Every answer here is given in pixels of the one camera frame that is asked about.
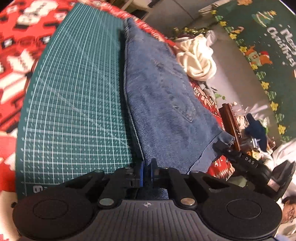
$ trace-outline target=dark blue cloth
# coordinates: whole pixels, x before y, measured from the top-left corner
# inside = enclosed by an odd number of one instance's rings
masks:
[[[262,126],[259,120],[255,120],[254,117],[249,113],[246,115],[249,122],[249,126],[245,128],[246,134],[249,134],[253,138],[260,139],[258,145],[260,149],[267,152],[267,137],[265,133],[265,128]]]
[[[194,96],[168,46],[140,30],[132,19],[125,27],[124,92],[146,167],[156,158],[160,167],[181,173],[207,172],[220,156],[213,143],[232,144],[234,138]]]

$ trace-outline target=red patterned fabric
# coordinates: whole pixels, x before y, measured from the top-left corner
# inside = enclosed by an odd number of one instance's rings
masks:
[[[11,203],[15,194],[15,145],[17,124],[30,77],[46,44],[76,0],[15,0],[0,13],[0,241],[17,240]],[[133,17],[136,24],[156,39],[175,44],[131,14],[102,1],[84,1],[118,18]],[[222,124],[217,106],[192,81],[197,98]],[[208,173],[226,178],[230,163],[221,158]]]

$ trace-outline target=jeans pocket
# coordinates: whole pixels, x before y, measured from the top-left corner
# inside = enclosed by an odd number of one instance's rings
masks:
[[[192,122],[196,116],[196,109],[189,98],[184,81],[184,75],[171,70],[163,63],[156,63],[159,72],[159,85],[164,89],[172,107],[179,112],[183,118]]]

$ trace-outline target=person's hair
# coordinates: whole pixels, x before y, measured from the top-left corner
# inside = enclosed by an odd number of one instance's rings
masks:
[[[285,204],[287,201],[290,201],[290,204],[296,204],[296,196],[285,197],[282,203]]]

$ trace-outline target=santa hat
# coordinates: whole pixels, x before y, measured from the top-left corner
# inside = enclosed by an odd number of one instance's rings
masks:
[[[260,54],[269,58],[269,53],[267,51],[262,51]]]

